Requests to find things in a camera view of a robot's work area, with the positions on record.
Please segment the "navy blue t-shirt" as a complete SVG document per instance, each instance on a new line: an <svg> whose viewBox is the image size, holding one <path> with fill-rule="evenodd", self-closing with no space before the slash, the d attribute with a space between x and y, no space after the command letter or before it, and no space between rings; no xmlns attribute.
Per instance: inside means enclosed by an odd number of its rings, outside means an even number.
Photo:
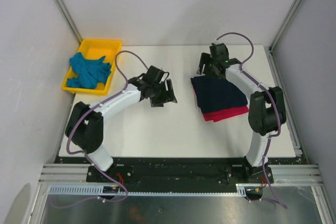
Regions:
<svg viewBox="0 0 336 224"><path fill-rule="evenodd" d="M231 82L206 76L191 78L198 107L203 114L247 106L246 96Z"/></svg>

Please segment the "magenta t-shirt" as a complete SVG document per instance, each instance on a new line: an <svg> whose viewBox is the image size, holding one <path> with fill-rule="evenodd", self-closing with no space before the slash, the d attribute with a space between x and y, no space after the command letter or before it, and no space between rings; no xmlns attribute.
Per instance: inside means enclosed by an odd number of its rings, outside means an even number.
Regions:
<svg viewBox="0 0 336 224"><path fill-rule="evenodd" d="M220 111L215 111L215 112L210 112L210 113L204 113L203 118L205 121L219 122L221 120L233 118L235 116L246 114L248 112L249 112L249 109L247 106L240 106L240 107L223 109Z"/></svg>

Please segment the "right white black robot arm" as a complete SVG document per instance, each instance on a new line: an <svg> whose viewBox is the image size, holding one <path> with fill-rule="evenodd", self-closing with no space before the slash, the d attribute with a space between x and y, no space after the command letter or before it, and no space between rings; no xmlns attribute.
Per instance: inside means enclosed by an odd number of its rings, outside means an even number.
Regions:
<svg viewBox="0 0 336 224"><path fill-rule="evenodd" d="M278 86L266 88L243 68L242 62L230 59L224 43L212 44L209 50L201 54L197 74L227 80L249 99L248 122L253 135L245 156L249 165L242 169L242 176L254 183L261 177L259 167L266 163L270 139L280 134L287 120L283 91Z"/></svg>

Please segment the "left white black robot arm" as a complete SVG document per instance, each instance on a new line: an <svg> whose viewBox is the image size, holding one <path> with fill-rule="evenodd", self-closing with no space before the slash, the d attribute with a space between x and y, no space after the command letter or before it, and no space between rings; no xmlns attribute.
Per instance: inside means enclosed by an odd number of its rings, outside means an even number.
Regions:
<svg viewBox="0 0 336 224"><path fill-rule="evenodd" d="M113 158L103 146L104 123L145 99L150 100L153 108L163 107L169 102L176 103L169 74L150 66L146 73L126 80L124 87L112 95L91 104L76 103L65 129L67 152L71 153L70 143L74 143L98 167L98 176L105 182L112 181L116 169L112 166Z"/></svg>

